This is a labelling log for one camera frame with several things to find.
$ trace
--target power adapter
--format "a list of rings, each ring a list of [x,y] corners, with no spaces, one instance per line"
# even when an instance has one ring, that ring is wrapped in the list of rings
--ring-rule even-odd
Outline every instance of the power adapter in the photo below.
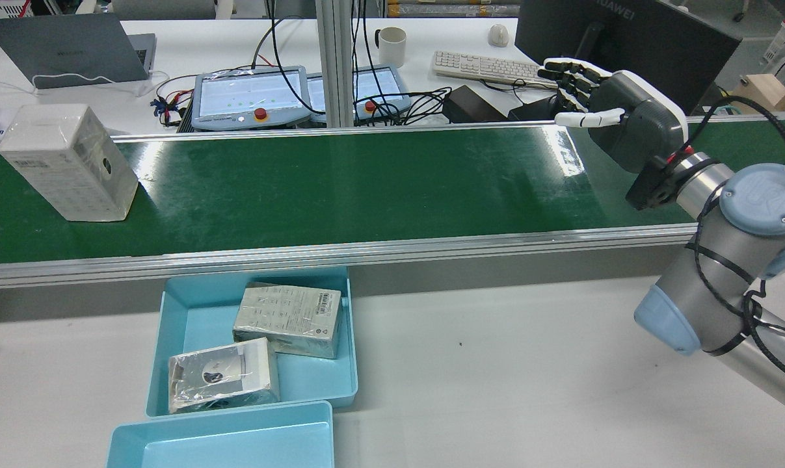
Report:
[[[442,114],[451,124],[473,124],[474,122],[507,122],[508,118],[482,99],[472,89],[461,86],[445,98]]]

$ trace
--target keyboard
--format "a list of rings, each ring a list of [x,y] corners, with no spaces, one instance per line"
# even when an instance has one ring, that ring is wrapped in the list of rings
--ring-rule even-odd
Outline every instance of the keyboard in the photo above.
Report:
[[[537,76],[538,68],[540,66],[534,62],[515,62],[452,51],[436,51],[433,56],[433,71],[437,75],[506,84],[523,80],[525,84],[555,88],[557,83]]]

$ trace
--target blue bin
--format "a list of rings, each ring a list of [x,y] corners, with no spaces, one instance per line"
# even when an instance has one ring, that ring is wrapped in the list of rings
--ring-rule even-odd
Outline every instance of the blue bin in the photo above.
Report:
[[[320,268],[284,272],[214,273],[179,276],[166,282],[146,415],[168,415],[168,360],[193,350],[233,343],[233,323],[247,283],[262,281],[341,291],[336,359],[280,354],[276,368],[282,403],[327,400],[334,407],[353,403],[357,362],[347,269]]]
[[[333,468],[327,402],[246,406],[123,424],[107,468]]]

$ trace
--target barcode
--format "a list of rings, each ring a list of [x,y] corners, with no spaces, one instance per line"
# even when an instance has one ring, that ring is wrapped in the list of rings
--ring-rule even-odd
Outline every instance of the barcode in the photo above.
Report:
[[[332,302],[332,294],[330,293],[321,293],[320,297],[317,299],[317,314],[330,315],[329,311],[329,304]]]
[[[48,168],[48,165],[42,161],[32,159],[32,160],[17,160],[14,161],[14,164],[19,166],[20,168]]]

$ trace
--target white box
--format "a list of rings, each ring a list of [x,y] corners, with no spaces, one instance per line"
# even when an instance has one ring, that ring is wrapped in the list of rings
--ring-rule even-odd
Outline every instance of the white box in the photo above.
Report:
[[[68,221],[127,217],[137,177],[85,104],[23,106],[0,154]]]
[[[169,365],[170,413],[280,400],[276,356],[266,338],[172,356]]]
[[[239,305],[233,338],[267,337],[276,352],[334,359],[340,302],[336,290],[251,283]]]

